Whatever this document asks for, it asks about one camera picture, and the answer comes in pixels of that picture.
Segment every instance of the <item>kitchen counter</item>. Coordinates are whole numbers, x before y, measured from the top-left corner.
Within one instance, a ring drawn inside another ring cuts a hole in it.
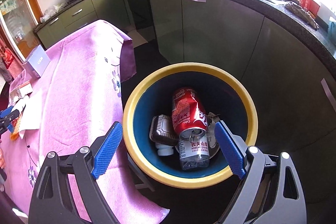
[[[83,0],[76,0],[67,5],[46,22],[39,24],[35,32],[40,30],[48,22],[73,5]],[[336,46],[327,38],[327,33],[321,28],[316,31],[300,18],[285,9],[284,5],[276,5],[267,0],[232,0],[249,7],[268,19],[283,27],[297,39],[299,39],[311,52],[313,52],[323,65],[329,70],[336,80]]]
[[[59,10],[56,14],[54,14],[52,17],[50,17],[47,21],[38,24],[35,28],[34,28],[34,32],[37,33],[39,30],[41,30],[45,25],[47,25],[49,22],[51,22],[53,19],[55,19],[56,17],[58,17],[61,13],[65,12],[67,9],[75,6],[76,4],[80,3],[83,0],[75,0],[74,2],[71,2],[70,4],[64,6],[61,10]]]

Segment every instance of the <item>red soda can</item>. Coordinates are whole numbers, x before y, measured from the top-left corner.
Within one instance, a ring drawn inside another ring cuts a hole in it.
[[[194,89],[184,87],[173,94],[172,122],[181,140],[198,140],[208,128],[205,110]]]

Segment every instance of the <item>white bottle cap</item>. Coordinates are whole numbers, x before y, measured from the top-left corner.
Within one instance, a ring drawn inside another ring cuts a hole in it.
[[[173,146],[155,143],[155,147],[158,149],[157,154],[159,156],[170,156],[174,153]]]

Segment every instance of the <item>trash can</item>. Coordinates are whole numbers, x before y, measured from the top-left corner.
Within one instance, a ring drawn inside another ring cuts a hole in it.
[[[257,112],[247,90],[226,71],[201,63],[170,65],[142,80],[125,106],[124,140],[132,159],[153,179],[177,188],[208,187],[232,175],[221,151],[210,159],[209,167],[183,171],[177,151],[160,157],[149,139],[152,118],[171,116],[173,92],[184,86],[195,89],[206,113],[219,114],[233,134],[240,135],[247,145],[255,144]]]

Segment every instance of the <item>kitchen cabinet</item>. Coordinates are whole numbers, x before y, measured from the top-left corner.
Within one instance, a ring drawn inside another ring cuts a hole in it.
[[[128,4],[137,30],[154,25],[149,0],[128,0]]]
[[[95,11],[91,0],[83,0],[59,15],[63,25],[69,26],[80,18]]]
[[[59,17],[53,19],[46,26],[37,32],[42,44],[46,49],[68,35]]]
[[[150,0],[159,51],[171,64],[184,61],[181,0]]]
[[[79,20],[67,26],[65,30],[67,31],[68,34],[72,34],[73,32],[85,27],[86,25],[95,22],[96,20],[98,20],[97,14],[95,11],[93,11],[92,13],[83,16]]]
[[[99,19],[119,29],[130,25],[124,0],[92,0],[92,3]]]
[[[127,12],[127,15],[128,15],[128,19],[130,21],[130,25],[132,25],[133,27],[135,27],[134,19],[133,19],[133,16],[132,16],[131,9],[129,7],[128,0],[124,0],[124,4],[125,4],[126,12]]]
[[[230,0],[182,0],[184,61],[219,67],[241,79],[264,16]]]
[[[334,193],[335,145],[336,130],[311,145],[290,153],[302,184],[306,203],[321,202]]]
[[[265,18],[241,80],[256,105],[256,145],[264,153],[295,151],[336,128],[336,112],[321,85],[323,78],[336,96],[336,81],[320,60]]]

